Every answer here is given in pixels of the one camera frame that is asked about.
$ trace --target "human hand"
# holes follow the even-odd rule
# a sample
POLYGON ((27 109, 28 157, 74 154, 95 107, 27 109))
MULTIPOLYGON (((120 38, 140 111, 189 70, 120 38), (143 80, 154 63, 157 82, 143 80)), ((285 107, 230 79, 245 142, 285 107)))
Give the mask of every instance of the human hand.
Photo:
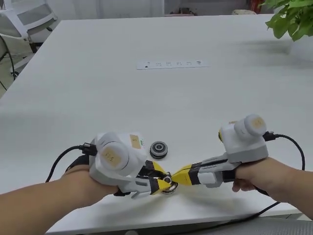
POLYGON ((73 198, 77 199, 77 207, 91 206, 109 194, 118 191, 117 186, 102 185, 93 180, 89 175, 88 165, 77 165, 68 170, 60 179, 69 190, 73 198))
POLYGON ((297 170, 267 157, 255 163, 242 164, 236 169, 234 192, 258 187, 279 202, 288 202, 288 184, 297 170))

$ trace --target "beige label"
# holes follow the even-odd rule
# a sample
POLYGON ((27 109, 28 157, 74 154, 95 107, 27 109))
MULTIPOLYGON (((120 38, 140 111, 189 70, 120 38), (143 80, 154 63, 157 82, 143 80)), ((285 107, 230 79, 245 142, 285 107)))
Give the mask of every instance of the beige label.
POLYGON ((259 129, 261 128, 263 125, 264 125, 264 121, 262 118, 255 118, 254 120, 252 120, 251 122, 252 126, 255 128, 255 129, 259 129))
POLYGON ((106 160, 111 166, 117 167, 118 164, 121 162, 121 157, 117 155, 113 149, 107 147, 103 153, 102 157, 106 160))
POLYGON ((130 135, 130 137, 131 137, 132 147, 136 149, 141 149, 139 137, 135 135, 130 135))

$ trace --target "table surface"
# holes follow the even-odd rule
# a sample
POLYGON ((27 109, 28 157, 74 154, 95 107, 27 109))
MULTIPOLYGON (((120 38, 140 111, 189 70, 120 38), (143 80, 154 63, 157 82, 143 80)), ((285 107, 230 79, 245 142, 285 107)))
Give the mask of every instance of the table surface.
MULTIPOLYGON (((295 138, 313 170, 312 63, 287 55, 270 15, 63 21, 0 100, 0 193, 43 182, 66 148, 105 131, 139 131, 146 146, 168 144, 165 170, 224 152, 222 124, 260 114, 269 130, 295 138), (136 70, 139 61, 206 60, 209 68, 136 70)), ((268 144, 271 156, 299 168, 288 141, 268 144)), ((71 152, 59 178, 79 156, 71 152)), ((273 203, 231 184, 179 186, 172 195, 132 200, 108 196, 76 210, 50 233, 81 234, 221 221, 273 203)), ((297 209, 281 204, 265 215, 297 209)))

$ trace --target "power strip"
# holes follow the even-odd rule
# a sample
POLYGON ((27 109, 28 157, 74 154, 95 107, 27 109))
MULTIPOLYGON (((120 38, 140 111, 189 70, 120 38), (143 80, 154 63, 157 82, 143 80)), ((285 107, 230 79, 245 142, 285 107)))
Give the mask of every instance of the power strip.
POLYGON ((208 63, 203 60, 186 60, 186 61, 146 61, 138 62, 138 70, 155 70, 155 69, 182 69, 182 68, 201 68, 209 67, 208 63))

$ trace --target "metal ring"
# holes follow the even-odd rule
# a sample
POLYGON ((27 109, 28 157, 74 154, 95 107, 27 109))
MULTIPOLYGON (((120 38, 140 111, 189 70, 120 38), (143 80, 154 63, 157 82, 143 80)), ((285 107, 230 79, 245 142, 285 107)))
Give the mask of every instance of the metal ring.
POLYGON ((166 176, 162 180, 164 180, 165 182, 171 184, 171 186, 168 189, 162 191, 162 193, 164 193, 164 194, 171 194, 178 187, 178 183, 172 181, 172 176, 171 176, 170 172, 167 172, 166 176))
POLYGON ((155 159, 162 159, 167 155, 168 147, 162 141, 156 141, 151 144, 150 155, 155 159))

